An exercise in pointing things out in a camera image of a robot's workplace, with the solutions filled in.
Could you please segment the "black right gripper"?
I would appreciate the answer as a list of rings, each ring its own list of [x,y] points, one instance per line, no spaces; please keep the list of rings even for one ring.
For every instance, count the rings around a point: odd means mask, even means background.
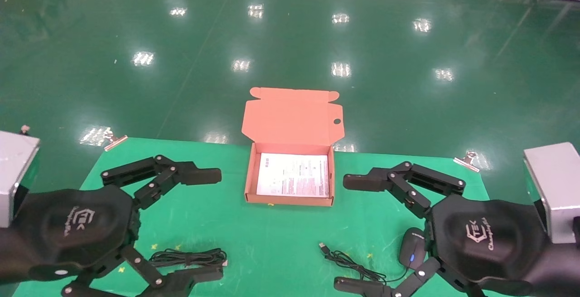
[[[404,161],[373,167],[366,175],[346,174],[352,191],[388,191],[419,219],[426,216],[426,245],[432,256],[396,288],[336,277],[338,291],[362,297],[412,297],[435,274],[468,297],[484,291],[503,295],[578,295],[579,249],[553,243],[532,205],[502,200],[468,200],[465,181]],[[447,196],[431,208],[422,187]]]

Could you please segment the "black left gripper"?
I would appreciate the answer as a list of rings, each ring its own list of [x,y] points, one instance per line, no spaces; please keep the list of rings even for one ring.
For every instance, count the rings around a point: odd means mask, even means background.
[[[139,297],[188,297],[196,284],[223,278],[222,266],[162,276],[134,247],[127,247],[138,237],[138,209],[149,208],[178,184],[219,183],[220,169],[157,155],[111,168],[100,177],[107,187],[26,196],[9,227],[1,229],[1,284],[78,276],[62,289],[62,297],[119,297],[90,284],[122,264],[122,257],[149,284]],[[120,189],[143,180],[148,183],[133,198]]]

